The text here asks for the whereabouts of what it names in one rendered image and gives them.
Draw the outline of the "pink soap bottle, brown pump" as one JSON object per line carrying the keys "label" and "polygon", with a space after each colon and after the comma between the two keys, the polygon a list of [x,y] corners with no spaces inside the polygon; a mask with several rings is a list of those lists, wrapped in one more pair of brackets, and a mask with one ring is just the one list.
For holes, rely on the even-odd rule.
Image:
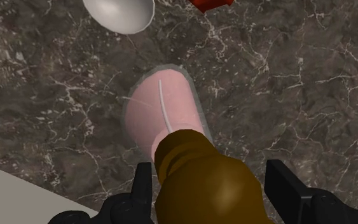
{"label": "pink soap bottle, brown pump", "polygon": [[123,128],[155,165],[158,224],[274,224],[252,171],[213,145],[185,69],[167,64],[146,73],[124,105]]}

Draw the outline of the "red robot stand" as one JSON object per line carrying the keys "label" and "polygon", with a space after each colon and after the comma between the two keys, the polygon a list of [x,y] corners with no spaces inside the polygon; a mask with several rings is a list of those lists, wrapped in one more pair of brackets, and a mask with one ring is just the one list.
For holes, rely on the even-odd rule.
{"label": "red robot stand", "polygon": [[188,0],[193,6],[195,6],[202,13],[208,10],[218,8],[220,6],[230,6],[234,0]]}

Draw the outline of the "white bowl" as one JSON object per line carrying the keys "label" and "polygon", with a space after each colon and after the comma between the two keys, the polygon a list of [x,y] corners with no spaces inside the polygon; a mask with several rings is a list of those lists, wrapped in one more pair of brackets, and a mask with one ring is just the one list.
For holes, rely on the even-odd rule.
{"label": "white bowl", "polygon": [[119,34],[145,30],[155,15],[154,0],[83,0],[92,18]]}

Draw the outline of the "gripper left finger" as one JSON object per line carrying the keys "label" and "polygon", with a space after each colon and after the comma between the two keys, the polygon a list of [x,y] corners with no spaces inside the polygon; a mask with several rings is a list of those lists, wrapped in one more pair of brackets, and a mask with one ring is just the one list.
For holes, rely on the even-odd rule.
{"label": "gripper left finger", "polygon": [[54,216],[48,224],[154,224],[151,219],[151,168],[150,162],[139,163],[131,192],[108,197],[93,218],[84,211],[64,211]]}

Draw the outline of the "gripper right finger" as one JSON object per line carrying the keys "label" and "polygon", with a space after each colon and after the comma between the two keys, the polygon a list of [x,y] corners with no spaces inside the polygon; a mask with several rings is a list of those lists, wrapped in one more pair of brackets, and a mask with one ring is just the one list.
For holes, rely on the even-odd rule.
{"label": "gripper right finger", "polygon": [[264,190],[285,224],[358,224],[358,209],[307,187],[281,160],[266,162]]}

